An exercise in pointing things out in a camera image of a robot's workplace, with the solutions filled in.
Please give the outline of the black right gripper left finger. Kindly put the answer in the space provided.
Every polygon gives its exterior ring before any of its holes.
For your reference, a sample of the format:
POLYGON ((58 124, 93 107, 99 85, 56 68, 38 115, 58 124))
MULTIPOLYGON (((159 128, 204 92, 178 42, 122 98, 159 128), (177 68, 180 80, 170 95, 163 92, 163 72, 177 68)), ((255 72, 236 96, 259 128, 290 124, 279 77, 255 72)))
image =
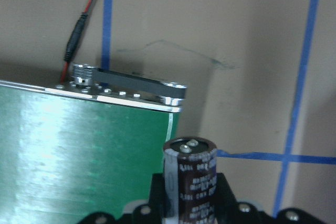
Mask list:
POLYGON ((133 201, 125 206, 120 218, 107 212, 93 212, 79 221, 83 223, 165 223, 165 187, 162 174, 153 174, 148 200, 133 201))

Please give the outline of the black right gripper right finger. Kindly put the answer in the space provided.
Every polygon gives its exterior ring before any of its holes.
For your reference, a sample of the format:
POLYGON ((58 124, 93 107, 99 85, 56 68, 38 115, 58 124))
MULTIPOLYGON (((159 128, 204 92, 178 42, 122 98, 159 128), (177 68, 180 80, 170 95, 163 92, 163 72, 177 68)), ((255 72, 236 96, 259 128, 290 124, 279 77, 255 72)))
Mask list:
POLYGON ((233 194, 223 173, 217 173, 217 184, 214 196, 215 220, 217 223, 235 224, 323 224, 324 222, 312 214, 299 208, 285 208, 274 217, 255 205, 238 201, 233 194))

